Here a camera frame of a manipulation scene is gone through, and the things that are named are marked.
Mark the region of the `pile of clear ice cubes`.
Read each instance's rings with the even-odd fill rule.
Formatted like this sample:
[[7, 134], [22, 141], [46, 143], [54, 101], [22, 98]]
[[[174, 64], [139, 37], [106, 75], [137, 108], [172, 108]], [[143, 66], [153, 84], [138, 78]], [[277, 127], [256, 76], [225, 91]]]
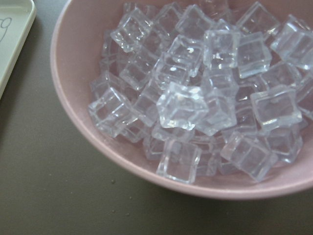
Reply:
[[158, 175], [186, 184], [217, 172], [263, 180], [295, 161], [313, 118], [313, 31], [260, 2], [126, 2], [99, 67], [95, 127], [141, 142]]

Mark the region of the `pink bowl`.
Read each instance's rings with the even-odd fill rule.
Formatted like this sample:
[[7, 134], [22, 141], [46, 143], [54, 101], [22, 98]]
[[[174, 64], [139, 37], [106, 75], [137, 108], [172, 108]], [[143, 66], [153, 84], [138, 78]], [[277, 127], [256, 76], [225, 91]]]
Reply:
[[157, 163], [146, 159], [142, 147], [124, 138], [113, 139], [94, 126], [87, 106], [89, 83], [100, 73], [103, 33], [117, 26], [121, 0], [70, 0], [53, 32], [51, 73], [60, 102], [82, 135], [105, 157], [131, 173], [162, 187], [207, 198], [245, 200], [282, 196], [313, 186], [313, 128], [303, 131], [304, 145], [293, 164], [273, 168], [262, 182], [244, 173], [201, 177], [188, 185], [156, 174]]

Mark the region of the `cream serving tray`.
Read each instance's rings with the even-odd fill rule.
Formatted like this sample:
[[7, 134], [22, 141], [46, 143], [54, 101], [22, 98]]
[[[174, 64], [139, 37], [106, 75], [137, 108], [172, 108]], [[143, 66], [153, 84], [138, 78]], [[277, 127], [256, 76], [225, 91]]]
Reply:
[[3, 94], [37, 13], [32, 0], [0, 2], [0, 94]]

